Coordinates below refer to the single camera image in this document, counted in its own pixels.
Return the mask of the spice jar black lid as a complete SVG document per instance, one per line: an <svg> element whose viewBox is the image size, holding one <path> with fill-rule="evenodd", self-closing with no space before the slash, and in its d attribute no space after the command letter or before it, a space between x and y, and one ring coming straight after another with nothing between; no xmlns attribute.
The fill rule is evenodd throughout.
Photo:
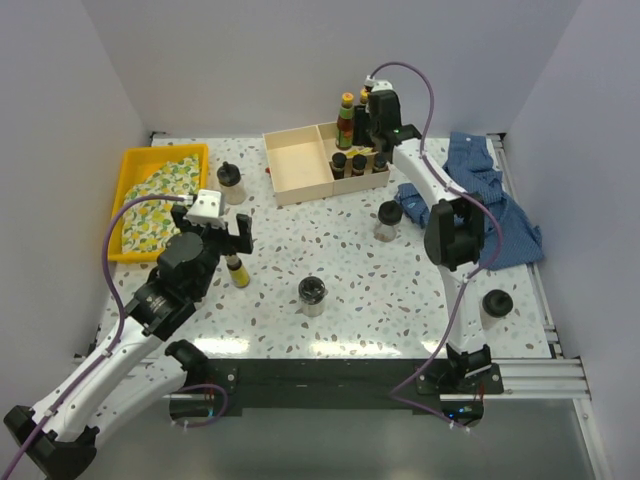
<svg viewBox="0 0 640 480"><path fill-rule="evenodd" d="M367 157L362 154L356 154L352 158L352 177L363 176L367 165Z"/></svg>
<svg viewBox="0 0 640 480"><path fill-rule="evenodd" d="M332 155L330 161L330 168L332 171L333 178L335 180L340 180L344 178L345 167L346 167L347 157L342 152L336 152Z"/></svg>

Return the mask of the small yellow oil bottle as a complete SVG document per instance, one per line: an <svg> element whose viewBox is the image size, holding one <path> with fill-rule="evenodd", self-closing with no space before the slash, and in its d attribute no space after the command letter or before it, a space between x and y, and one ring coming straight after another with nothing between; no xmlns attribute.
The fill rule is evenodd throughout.
<svg viewBox="0 0 640 480"><path fill-rule="evenodd" d="M374 150L373 150L371 147L366 147L366 148L361 148L361 149L354 149L354 150L351 150L351 151L349 151L349 152L347 153L347 156L348 156L349 158L352 158L352 157L354 157L354 156L356 156L356 155L364 155L364 156L367 156L367 155L372 154L373 152L374 152Z"/></svg>
<svg viewBox="0 0 640 480"><path fill-rule="evenodd" d="M225 262L233 285L239 289L247 287L250 283L250 275L242 260L237 255L228 255L225 257Z"/></svg>

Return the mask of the small dark spice jar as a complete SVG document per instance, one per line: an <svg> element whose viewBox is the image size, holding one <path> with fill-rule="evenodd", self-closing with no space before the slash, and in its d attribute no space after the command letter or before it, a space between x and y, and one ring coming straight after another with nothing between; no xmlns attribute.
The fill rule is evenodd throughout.
<svg viewBox="0 0 640 480"><path fill-rule="evenodd" d="M380 153L376 154L373 160L372 172L374 174L387 172L389 170L388 162Z"/></svg>

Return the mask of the beige wooden divided box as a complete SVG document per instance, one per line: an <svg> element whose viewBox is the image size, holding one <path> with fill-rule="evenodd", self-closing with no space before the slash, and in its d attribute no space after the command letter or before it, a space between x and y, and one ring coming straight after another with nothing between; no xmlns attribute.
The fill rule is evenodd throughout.
<svg viewBox="0 0 640 480"><path fill-rule="evenodd" d="M319 200L385 187L390 171L372 172L375 153L367 155L363 176L352 177L352 158L347 157L344 178L335 180L330 168L331 157L339 152L336 127L322 123L263 135L268 167L276 202L280 206Z"/></svg>

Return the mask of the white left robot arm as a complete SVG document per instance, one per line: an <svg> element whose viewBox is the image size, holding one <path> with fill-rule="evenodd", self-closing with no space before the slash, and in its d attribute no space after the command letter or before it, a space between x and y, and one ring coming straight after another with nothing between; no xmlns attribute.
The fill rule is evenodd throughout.
<svg viewBox="0 0 640 480"><path fill-rule="evenodd" d="M152 403L207 380L207 356L171 336L196 312L220 260L253 251L252 220L237 234L217 212L173 206L179 228L104 341L56 389L33 406L14 406L4 424L48 479L76 479L110 429Z"/></svg>

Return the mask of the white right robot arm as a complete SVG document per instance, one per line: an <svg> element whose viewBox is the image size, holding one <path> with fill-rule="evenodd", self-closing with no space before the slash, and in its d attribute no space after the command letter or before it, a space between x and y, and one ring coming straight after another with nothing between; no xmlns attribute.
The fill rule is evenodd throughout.
<svg viewBox="0 0 640 480"><path fill-rule="evenodd" d="M389 82L369 87L365 115L373 142L367 154L339 149L337 129L329 123L264 134L276 202L284 206L383 187L391 167L405 175L429 208L424 246L444 283L450 315L445 379L452 390L469 392L492 364L480 307L471 297L489 213L480 196L465 192L428 160L426 137L402 122Z"/></svg>

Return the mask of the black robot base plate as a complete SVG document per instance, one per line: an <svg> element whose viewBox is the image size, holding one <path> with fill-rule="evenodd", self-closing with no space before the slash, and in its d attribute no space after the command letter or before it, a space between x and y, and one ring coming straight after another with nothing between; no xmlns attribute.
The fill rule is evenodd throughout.
<svg viewBox="0 0 640 480"><path fill-rule="evenodd" d="M476 425L504 391L498 365L470 377L445 359L211 359L169 393L172 419L240 416L250 409L408 410Z"/></svg>

